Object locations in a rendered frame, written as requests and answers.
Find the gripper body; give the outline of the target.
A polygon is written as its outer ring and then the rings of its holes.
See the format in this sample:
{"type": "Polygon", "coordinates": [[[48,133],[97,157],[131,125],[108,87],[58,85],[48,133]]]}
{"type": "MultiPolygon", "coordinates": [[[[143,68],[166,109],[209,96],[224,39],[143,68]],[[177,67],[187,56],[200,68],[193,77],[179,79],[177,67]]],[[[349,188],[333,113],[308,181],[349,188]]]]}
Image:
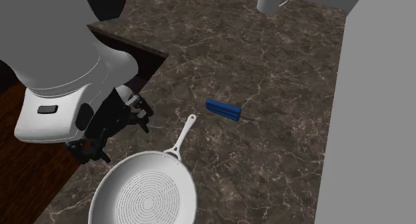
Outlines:
{"type": "Polygon", "coordinates": [[[109,129],[112,136],[117,132],[116,126],[126,121],[129,113],[130,108],[113,88],[96,111],[90,104],[82,103],[75,118],[75,126],[88,139],[98,138],[104,129],[109,129]]]}

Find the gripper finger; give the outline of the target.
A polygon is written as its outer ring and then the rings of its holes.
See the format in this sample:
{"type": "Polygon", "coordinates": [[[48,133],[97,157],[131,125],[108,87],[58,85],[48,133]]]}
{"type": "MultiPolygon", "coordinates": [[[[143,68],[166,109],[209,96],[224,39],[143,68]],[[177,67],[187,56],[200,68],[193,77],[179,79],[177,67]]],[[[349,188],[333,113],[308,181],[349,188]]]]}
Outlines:
{"type": "Polygon", "coordinates": [[[147,124],[149,123],[149,118],[153,116],[154,111],[146,100],[139,94],[132,94],[125,104],[135,109],[135,111],[130,112],[127,124],[139,125],[144,132],[149,133],[147,124]]]}
{"type": "Polygon", "coordinates": [[[86,138],[66,142],[65,147],[82,165],[88,163],[90,160],[98,161],[100,159],[106,163],[110,163],[110,157],[103,150],[109,138],[107,132],[107,129],[103,129],[98,138],[86,138]]]}

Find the white frying pan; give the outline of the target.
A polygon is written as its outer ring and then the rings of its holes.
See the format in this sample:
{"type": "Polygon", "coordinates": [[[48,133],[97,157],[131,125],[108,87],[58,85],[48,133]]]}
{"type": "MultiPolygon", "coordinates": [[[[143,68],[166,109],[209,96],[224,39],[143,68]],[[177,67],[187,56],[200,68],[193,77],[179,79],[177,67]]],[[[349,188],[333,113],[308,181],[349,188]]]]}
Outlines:
{"type": "Polygon", "coordinates": [[[143,151],[116,164],[96,189],[88,224],[194,224],[197,192],[180,148],[196,119],[188,116],[172,148],[143,151]]]}

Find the blue ice pop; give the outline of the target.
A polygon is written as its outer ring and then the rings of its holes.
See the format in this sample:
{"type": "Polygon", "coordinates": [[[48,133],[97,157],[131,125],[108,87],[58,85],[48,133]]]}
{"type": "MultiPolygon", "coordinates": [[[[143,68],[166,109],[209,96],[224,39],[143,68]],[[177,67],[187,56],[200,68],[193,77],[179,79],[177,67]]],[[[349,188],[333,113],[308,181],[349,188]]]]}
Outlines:
{"type": "Polygon", "coordinates": [[[255,120],[254,118],[243,115],[242,109],[240,107],[236,107],[230,104],[207,99],[205,101],[205,106],[208,111],[211,111],[228,119],[232,119],[234,121],[239,121],[240,119],[245,119],[248,121],[255,120]]]}

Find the white mug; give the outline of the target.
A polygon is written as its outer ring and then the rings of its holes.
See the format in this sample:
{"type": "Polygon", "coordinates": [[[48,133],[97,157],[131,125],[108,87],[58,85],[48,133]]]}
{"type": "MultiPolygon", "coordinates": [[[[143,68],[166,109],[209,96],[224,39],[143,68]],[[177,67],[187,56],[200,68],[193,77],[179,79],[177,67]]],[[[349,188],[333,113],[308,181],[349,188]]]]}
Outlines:
{"type": "Polygon", "coordinates": [[[257,10],[264,14],[276,13],[289,0],[257,0],[257,10]]]}

